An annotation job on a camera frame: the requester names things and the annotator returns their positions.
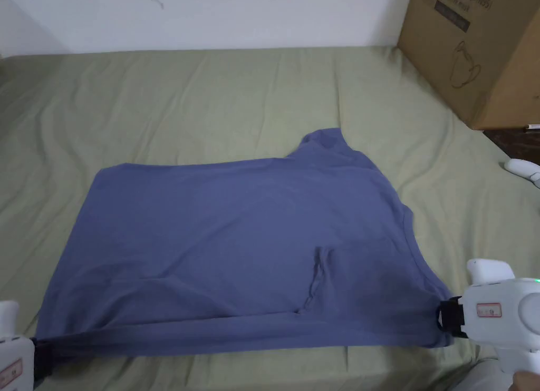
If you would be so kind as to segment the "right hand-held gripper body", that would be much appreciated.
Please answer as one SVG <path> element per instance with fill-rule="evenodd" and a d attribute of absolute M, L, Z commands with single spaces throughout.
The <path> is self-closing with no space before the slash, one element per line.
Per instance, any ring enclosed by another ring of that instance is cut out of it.
<path fill-rule="evenodd" d="M 490 346 L 495 359 L 477 363 L 463 384 L 512 384 L 516 372 L 539 374 L 539 281 L 517 278 L 503 261 L 467 262 L 471 285 L 441 303 L 443 324 L 455 338 Z"/>

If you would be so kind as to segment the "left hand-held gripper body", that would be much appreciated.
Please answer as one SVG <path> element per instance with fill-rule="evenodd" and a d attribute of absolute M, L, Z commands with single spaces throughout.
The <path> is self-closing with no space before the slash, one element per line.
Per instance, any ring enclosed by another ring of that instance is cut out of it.
<path fill-rule="evenodd" d="M 35 390 L 53 372 L 51 345 L 15 332 L 18 310 L 1 301 L 1 390 Z"/>

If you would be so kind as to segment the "person's right hand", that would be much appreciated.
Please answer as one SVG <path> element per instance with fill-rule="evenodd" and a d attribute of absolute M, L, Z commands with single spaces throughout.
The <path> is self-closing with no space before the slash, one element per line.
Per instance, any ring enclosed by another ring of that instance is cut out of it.
<path fill-rule="evenodd" d="M 539 391 L 540 375 L 532 372 L 516 372 L 508 391 Z"/>

